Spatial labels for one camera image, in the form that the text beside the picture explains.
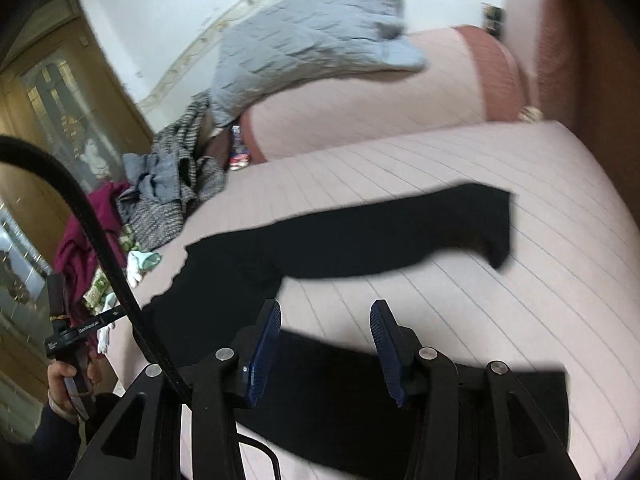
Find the bed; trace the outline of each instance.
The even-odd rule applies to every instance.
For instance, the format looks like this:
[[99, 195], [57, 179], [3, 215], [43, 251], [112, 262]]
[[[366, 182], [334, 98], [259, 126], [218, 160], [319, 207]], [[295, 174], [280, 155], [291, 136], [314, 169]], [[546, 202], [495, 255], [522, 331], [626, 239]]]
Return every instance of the bed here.
[[[185, 246], [203, 237], [460, 180], [514, 193], [513, 254], [502, 270], [444, 251], [377, 276], [287, 280], [278, 297], [283, 327], [373, 352], [369, 308], [385, 298], [400, 324], [454, 361], [561, 364], [568, 373], [569, 454], [583, 480], [614, 478], [640, 437], [640, 235], [602, 168], [559, 123], [458, 126], [250, 166], [231, 174], [227, 190], [160, 249], [162, 262], [136, 297], [145, 305], [167, 290]], [[146, 366], [127, 319], [117, 322], [108, 357], [124, 387]], [[188, 477], [190, 437], [185, 412]], [[276, 452], [284, 478], [346, 478]], [[243, 449], [242, 458], [247, 478], [270, 478], [260, 452]]]

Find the maroon clothing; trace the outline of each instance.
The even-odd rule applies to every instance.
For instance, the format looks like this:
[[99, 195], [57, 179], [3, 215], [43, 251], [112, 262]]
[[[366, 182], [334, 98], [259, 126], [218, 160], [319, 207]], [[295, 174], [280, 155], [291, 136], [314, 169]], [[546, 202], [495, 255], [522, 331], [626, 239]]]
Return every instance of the maroon clothing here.
[[[127, 266], [127, 257], [122, 252], [118, 240], [122, 230], [122, 222], [116, 209], [115, 200], [128, 188], [128, 182], [109, 182], [87, 197], [122, 268]], [[73, 326], [82, 324], [89, 317], [89, 312], [81, 300], [91, 287], [97, 267], [98, 258], [94, 248], [89, 243], [76, 217], [72, 216], [66, 224], [65, 235], [58, 247], [54, 269], [65, 277], [66, 293], [69, 300], [68, 314]], [[92, 335], [90, 342], [93, 342], [94, 346], [97, 344], [95, 334]]]

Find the hand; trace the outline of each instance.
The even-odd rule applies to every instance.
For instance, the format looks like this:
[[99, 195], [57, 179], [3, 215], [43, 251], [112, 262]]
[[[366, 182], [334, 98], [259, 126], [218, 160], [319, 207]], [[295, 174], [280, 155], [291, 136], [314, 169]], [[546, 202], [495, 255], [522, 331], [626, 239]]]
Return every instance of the hand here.
[[[95, 385], [102, 380], [102, 373], [98, 363], [95, 361], [97, 354], [95, 350], [89, 352], [89, 365], [86, 374], [89, 380]], [[75, 415], [76, 410], [69, 399], [66, 392], [65, 377], [71, 378], [78, 373], [72, 365], [63, 363], [62, 361], [53, 361], [47, 368], [47, 379], [49, 381], [49, 394], [51, 399], [65, 412]]]

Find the metal screw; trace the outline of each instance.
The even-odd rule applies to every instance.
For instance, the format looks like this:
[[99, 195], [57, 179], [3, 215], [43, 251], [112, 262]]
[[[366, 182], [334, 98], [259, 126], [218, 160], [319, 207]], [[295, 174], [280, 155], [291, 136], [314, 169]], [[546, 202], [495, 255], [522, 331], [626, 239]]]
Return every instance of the metal screw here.
[[438, 357], [438, 351], [435, 348], [431, 348], [430, 346], [423, 346], [418, 350], [418, 355], [422, 359], [426, 359], [427, 361], [431, 361]]
[[160, 367], [160, 365], [149, 365], [148, 367], [146, 367], [145, 370], [145, 374], [147, 377], [157, 377], [158, 375], [160, 375], [162, 373], [162, 368]]
[[509, 371], [509, 367], [502, 361], [494, 361], [493, 363], [491, 363], [491, 371], [494, 374], [504, 375]]
[[227, 361], [234, 356], [234, 351], [231, 348], [221, 348], [216, 352], [216, 357], [221, 361]]

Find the sleeve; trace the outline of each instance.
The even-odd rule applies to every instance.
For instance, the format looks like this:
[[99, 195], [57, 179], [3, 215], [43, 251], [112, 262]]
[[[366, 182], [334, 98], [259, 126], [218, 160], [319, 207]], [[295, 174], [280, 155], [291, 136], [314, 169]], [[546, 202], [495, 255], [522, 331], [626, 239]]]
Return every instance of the sleeve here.
[[78, 425], [56, 415], [47, 404], [36, 433], [28, 444], [15, 447], [15, 456], [38, 480], [66, 480], [79, 448]]

